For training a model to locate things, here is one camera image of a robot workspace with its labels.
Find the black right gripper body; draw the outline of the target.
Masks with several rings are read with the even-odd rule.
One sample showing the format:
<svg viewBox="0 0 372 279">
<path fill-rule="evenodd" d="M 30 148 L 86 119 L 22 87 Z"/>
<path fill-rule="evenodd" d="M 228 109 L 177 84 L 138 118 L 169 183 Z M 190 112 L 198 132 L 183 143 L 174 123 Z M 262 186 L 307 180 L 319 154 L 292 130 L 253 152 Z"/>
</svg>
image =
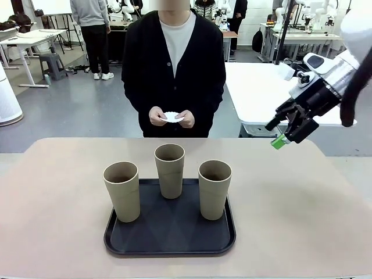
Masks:
<svg viewBox="0 0 372 279">
<path fill-rule="evenodd" d="M 295 98 L 295 102 L 303 109 L 305 116 L 314 118 L 329 112 L 341 99 L 327 82 L 316 80 Z"/>
</svg>

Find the person's left hand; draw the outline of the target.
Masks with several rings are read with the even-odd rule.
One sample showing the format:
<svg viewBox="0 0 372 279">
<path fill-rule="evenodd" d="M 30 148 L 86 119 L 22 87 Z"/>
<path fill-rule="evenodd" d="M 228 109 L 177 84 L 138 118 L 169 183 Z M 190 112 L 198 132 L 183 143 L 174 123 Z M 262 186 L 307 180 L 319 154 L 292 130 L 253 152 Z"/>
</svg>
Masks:
<svg viewBox="0 0 372 279">
<path fill-rule="evenodd" d="M 181 119 L 178 123 L 182 128 L 193 128 L 195 124 L 194 115 L 189 110 L 184 110 L 179 113 L 176 116 L 176 119 Z"/>
</svg>

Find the person's right hand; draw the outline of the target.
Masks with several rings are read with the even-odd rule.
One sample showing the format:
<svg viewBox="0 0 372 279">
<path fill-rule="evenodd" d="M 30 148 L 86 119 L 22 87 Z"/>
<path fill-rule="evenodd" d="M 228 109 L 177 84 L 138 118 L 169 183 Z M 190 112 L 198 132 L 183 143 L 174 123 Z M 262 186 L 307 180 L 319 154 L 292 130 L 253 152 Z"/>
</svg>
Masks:
<svg viewBox="0 0 372 279">
<path fill-rule="evenodd" d="M 158 106 L 154 106 L 149 111 L 149 119 L 152 125 L 161 127 L 164 126 L 167 121 L 166 115 L 163 113 L 162 109 Z"/>
</svg>

